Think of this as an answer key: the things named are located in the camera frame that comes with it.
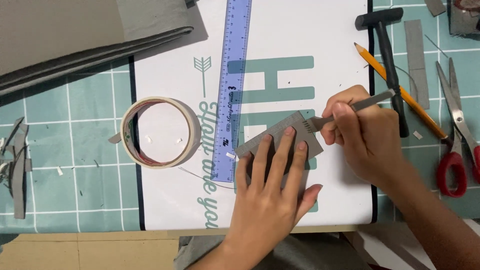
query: yellow pencil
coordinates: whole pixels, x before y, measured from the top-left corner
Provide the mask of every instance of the yellow pencil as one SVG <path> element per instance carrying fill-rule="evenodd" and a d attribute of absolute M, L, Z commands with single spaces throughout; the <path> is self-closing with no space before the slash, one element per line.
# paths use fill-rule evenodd
<path fill-rule="evenodd" d="M 367 63 L 372 66 L 377 73 L 386 80 L 387 75 L 385 68 L 362 46 L 354 43 L 357 47 L 359 54 L 367 61 Z M 447 139 L 448 135 L 435 123 L 435 121 L 427 114 L 427 112 L 418 104 L 412 96 L 405 91 L 405 89 L 400 86 L 400 92 L 403 100 L 420 116 L 420 118 L 427 124 L 427 126 L 435 133 L 440 139 Z"/>

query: table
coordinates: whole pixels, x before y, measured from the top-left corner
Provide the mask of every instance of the table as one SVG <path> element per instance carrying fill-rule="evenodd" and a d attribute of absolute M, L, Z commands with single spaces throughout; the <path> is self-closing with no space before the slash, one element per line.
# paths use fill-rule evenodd
<path fill-rule="evenodd" d="M 480 71 L 472 61 L 480 57 L 480 42 L 451 37 L 447 14 L 432 17 L 423 0 L 373 1 L 374 10 L 392 5 L 404 8 L 403 20 L 421 19 L 423 32 L 453 57 L 464 114 L 473 136 L 480 138 Z M 390 26 L 389 35 L 396 65 L 408 70 L 403 23 Z M 375 56 L 380 59 L 378 44 L 375 48 Z M 431 107 L 427 112 L 450 132 L 449 114 L 434 65 L 439 60 L 447 70 L 447 58 L 426 38 L 424 48 Z M 408 89 L 407 75 L 398 75 L 401 85 Z M 123 147 L 112 147 L 107 141 L 119 130 L 121 117 L 132 103 L 132 76 L 128 59 L 122 59 L 26 89 L 13 100 L 1 101 L 0 137 L 8 134 L 15 119 L 25 116 L 30 125 L 28 155 L 34 170 L 27 173 L 25 220 L 13 218 L 12 199 L 7 189 L 0 186 L 0 233 L 140 229 L 136 166 Z M 375 88 L 386 88 L 377 74 Z M 421 140 L 414 136 L 402 139 L 406 157 L 420 170 L 432 192 L 453 211 L 463 218 L 480 217 L 480 184 L 472 180 L 469 168 L 468 190 L 462 198 L 439 194 L 434 173 L 447 149 L 413 112 L 406 112 L 411 131 L 423 136 Z M 61 167 L 62 176 L 58 175 L 57 166 Z M 381 190 L 377 199 L 379 222 L 402 220 L 401 213 Z"/>

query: black hammer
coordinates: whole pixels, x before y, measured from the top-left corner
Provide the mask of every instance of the black hammer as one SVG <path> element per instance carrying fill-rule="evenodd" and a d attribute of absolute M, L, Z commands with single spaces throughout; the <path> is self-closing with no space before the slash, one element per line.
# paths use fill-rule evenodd
<path fill-rule="evenodd" d="M 384 62 L 387 74 L 387 87 L 395 91 L 392 97 L 392 108 L 398 113 L 400 125 L 400 137 L 408 137 L 408 125 L 405 119 L 405 112 L 403 110 L 403 99 L 400 94 L 400 85 L 398 84 L 398 75 L 396 74 L 395 64 L 393 62 L 392 45 L 388 39 L 386 25 L 395 21 L 400 21 L 403 16 L 402 8 L 394 8 L 387 10 L 380 10 L 364 15 L 360 15 L 355 20 L 355 27 L 357 30 L 366 29 L 369 26 L 375 27 L 378 36 L 378 44 L 380 47 L 380 54 Z"/>

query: masking tape roll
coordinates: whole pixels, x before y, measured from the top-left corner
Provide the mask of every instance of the masking tape roll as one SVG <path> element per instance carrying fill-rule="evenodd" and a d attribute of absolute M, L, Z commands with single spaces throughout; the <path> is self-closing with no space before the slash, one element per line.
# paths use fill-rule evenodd
<path fill-rule="evenodd" d="M 187 145 L 185 146 L 182 153 L 178 157 L 176 157 L 172 161 L 167 161 L 167 162 L 158 162 L 149 157 L 142 155 L 135 149 L 135 146 L 132 140 L 133 138 L 132 135 L 135 133 L 135 130 L 133 129 L 133 117 L 143 107 L 152 106 L 158 103 L 168 103 L 174 106 L 175 108 L 177 108 L 183 114 L 183 117 L 185 117 L 185 120 L 187 121 L 187 124 L 188 124 Z M 128 108 L 120 124 L 120 136 L 121 136 L 121 141 L 122 141 L 123 147 L 125 148 L 125 151 L 127 151 L 127 154 L 130 156 L 130 158 L 133 161 L 135 161 L 135 163 L 150 169 L 169 168 L 182 162 L 187 157 L 190 150 L 192 149 L 192 146 L 194 143 L 193 131 L 194 131 L 194 119 L 190 115 L 187 108 L 184 105 L 180 104 L 178 101 L 171 98 L 165 98 L 165 97 L 148 97 L 135 102 L 133 105 L 130 106 L 130 108 Z"/>

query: printed arrow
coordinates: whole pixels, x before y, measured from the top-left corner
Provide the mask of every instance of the printed arrow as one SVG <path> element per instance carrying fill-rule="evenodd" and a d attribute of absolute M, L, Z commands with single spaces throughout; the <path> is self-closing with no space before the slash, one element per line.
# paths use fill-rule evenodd
<path fill-rule="evenodd" d="M 201 60 L 196 59 L 195 57 L 193 58 L 193 65 L 194 67 L 202 72 L 202 81 L 204 85 L 204 98 L 205 96 L 205 71 L 207 71 L 210 67 L 212 67 L 212 59 L 211 56 L 208 57 L 207 59 L 204 60 L 202 57 Z"/>

